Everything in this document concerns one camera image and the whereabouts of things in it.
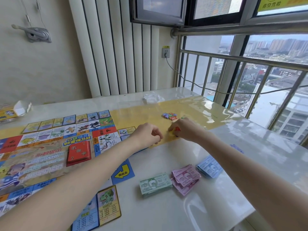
yellow sign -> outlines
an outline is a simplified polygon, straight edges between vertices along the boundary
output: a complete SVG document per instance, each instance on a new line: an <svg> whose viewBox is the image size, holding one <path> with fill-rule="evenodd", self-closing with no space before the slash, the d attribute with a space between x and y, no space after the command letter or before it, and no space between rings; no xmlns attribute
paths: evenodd
<svg viewBox="0 0 308 231"><path fill-rule="evenodd" d="M308 4L308 0L261 0L258 11L281 9Z"/></svg>
<svg viewBox="0 0 308 231"><path fill-rule="evenodd" d="M117 175L115 175L115 177L123 178L123 177L125 177L125 176L127 176L129 174L129 167L128 167L127 164L122 165L122 170L123 171L120 171Z"/></svg>

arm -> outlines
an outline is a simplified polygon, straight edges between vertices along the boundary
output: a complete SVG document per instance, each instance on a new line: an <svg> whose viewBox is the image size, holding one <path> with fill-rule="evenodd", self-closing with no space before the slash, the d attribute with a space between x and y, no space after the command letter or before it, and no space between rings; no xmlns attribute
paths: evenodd
<svg viewBox="0 0 308 231"><path fill-rule="evenodd" d="M276 230L308 230L308 195L185 118L169 131L208 151L253 207Z"/></svg>
<svg viewBox="0 0 308 231"><path fill-rule="evenodd" d="M140 125L128 139L44 187L0 217L1 230L20 230L21 225L25 231L67 230L121 163L162 138L156 126Z"/></svg>

metal railing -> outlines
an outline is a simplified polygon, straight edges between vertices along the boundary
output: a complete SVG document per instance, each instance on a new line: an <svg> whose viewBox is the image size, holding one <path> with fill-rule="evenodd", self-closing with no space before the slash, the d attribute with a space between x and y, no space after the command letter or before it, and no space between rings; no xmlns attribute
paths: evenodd
<svg viewBox="0 0 308 231"><path fill-rule="evenodd" d="M230 56L230 55L224 55L224 54L214 54L214 53L204 53L204 52L198 52L198 51L190 51L190 50L179 50L179 54L182 53L182 56L184 56L184 54L187 54L186 57L186 66L185 66L185 71L184 71L184 77L182 75L181 78L183 79L183 87L185 86L185 81L191 82L192 86L191 86L191 91L193 91L194 86L198 86L200 88L202 88L202 93L201 95L204 95L204 91L205 89L211 90L215 92L214 95L214 102L217 99L217 95L218 93L221 94L225 94L228 95L230 94L230 100L229 100L229 104L228 104L228 109L231 108L232 102L234 100L235 94L254 94L255 96L253 97L252 101L250 102L250 106L247 110L247 113L245 115L245 118L249 118L258 98L259 95L261 94L267 94L267 93L272 93L272 92L277 92L277 91L281 91L281 90L290 90L290 92L288 93L287 97L284 99L283 103L281 104L281 106L278 108L276 114L274 115L273 119L271 120L270 124L268 125L268 129L272 130L273 127L275 126L278 118L280 117L281 113L283 112L283 110L287 107L288 103L290 102L291 98L293 97L293 95L295 94L296 90L300 87L307 87L308 85L304 85L304 86L300 86L300 84L302 83L302 81L304 80L306 73L308 72L308 65L303 65L303 64L298 64L298 63L291 63L291 62L279 62L279 61L271 61L271 60L265 60L265 59L259 59L259 58L248 58L248 57L241 57L241 56ZM194 68L194 74L193 74L193 79L192 81L189 81L186 79L186 74L187 74L187 65L188 65L188 59L189 59L189 55L193 54L193 55L197 55L196 58L196 64L195 64L195 68ZM196 79L196 74L197 74L197 67L198 67L198 61L199 61L199 57L200 56L205 56L205 57L209 57L209 62L208 62L208 66L206 69L206 73L205 73L205 79L204 79L204 83L203 86L199 86L198 84L195 83L195 79ZM222 70L220 73L220 77L219 77L219 81L217 84L217 88L216 90L214 89L209 89L206 88L206 82L209 76L209 71L210 71L210 66L211 66L211 62L212 62L212 58L221 58L224 59L224 63L222 66ZM220 92L220 86L221 86L221 81L222 78L224 76L225 73L225 68L226 68L226 64L228 62L228 60L232 60L232 61L236 61L236 62L242 62L242 66L241 66L241 70L239 72L237 81L234 84L234 89L232 93L223 93ZM253 63L253 64L257 64L257 65L264 65L267 66L266 72L264 74L264 77L262 79L262 81L260 82L260 85L256 91L256 93L246 93L246 92L236 92L238 89L238 86L241 82L241 77L243 75L244 72L244 68L246 66L247 63ZM267 78L271 72L271 70L273 69L273 67L279 67L279 68L286 68L286 69L293 69L293 70L299 70L301 71L301 74L299 75L299 77L297 78L297 80L295 81L294 85L292 87L289 88L283 88L283 89L278 89L278 90L274 90L274 91L269 91L269 92L263 92L262 93L262 89L264 88L264 85L266 84ZM175 79L175 81L179 81L179 75L177 75L177 78Z"/></svg>

table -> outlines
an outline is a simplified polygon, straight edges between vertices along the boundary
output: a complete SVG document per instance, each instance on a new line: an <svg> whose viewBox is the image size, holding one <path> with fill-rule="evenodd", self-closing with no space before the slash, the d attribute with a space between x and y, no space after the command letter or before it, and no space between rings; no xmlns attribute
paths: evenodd
<svg viewBox="0 0 308 231"><path fill-rule="evenodd" d="M31 113L0 129L75 113L118 109L118 102L141 100L149 93L34 106ZM165 100L198 96L182 87L155 93ZM303 188L303 178L308 175L308 151L303 147L244 118L226 122L211 131L226 143L236 144L245 155L290 183ZM175 188L146 199L141 197L140 180L160 172L170 173L189 163L197 164L207 155L208 152L199 145L183 139L132 155L129 161L135 177L117 184L122 217L97 230L230 230L255 210L225 172L215 180L202 178L185 198Z"/></svg>

forearm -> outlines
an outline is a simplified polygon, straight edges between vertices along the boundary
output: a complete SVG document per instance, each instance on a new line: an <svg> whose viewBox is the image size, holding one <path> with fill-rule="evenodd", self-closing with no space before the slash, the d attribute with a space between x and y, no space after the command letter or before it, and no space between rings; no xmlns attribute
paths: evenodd
<svg viewBox="0 0 308 231"><path fill-rule="evenodd" d="M213 133L197 140L223 167L254 208L276 230L308 230L308 197Z"/></svg>
<svg viewBox="0 0 308 231"><path fill-rule="evenodd" d="M66 230L117 167L137 150L133 141L125 140L87 161L3 215L1 229L19 230L22 224L25 231Z"/></svg>

